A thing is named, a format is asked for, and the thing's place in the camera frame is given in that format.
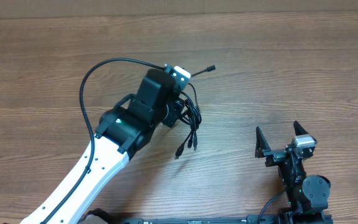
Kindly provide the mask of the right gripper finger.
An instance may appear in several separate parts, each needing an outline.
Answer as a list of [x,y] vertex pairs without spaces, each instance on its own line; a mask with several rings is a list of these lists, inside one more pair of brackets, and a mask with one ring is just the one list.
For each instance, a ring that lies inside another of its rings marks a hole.
[[256,127],[256,145],[255,145],[255,157],[265,157],[266,153],[270,152],[270,146],[265,139],[260,127]]
[[294,127],[294,130],[295,130],[295,135],[296,136],[301,136],[301,135],[308,134],[308,132],[301,126],[301,124],[298,121],[293,122],[293,127]]

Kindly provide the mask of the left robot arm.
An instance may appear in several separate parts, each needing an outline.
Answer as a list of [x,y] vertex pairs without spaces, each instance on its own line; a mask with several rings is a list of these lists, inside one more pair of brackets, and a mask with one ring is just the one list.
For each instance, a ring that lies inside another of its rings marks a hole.
[[74,168],[23,223],[77,223],[104,186],[146,146],[160,124],[173,126],[191,74],[180,67],[147,71],[136,94],[105,112]]

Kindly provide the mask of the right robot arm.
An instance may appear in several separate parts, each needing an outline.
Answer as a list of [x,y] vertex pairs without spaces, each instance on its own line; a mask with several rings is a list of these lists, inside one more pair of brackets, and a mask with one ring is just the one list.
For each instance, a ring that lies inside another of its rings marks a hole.
[[[306,174],[303,161],[313,156],[317,140],[299,122],[294,121],[295,136],[284,149],[270,148],[262,130],[256,127],[255,157],[264,158],[266,167],[278,167],[283,190],[271,198],[257,215],[257,223],[332,223],[325,215],[331,183],[322,175]],[[282,194],[289,206],[275,215],[266,214],[267,208]]]

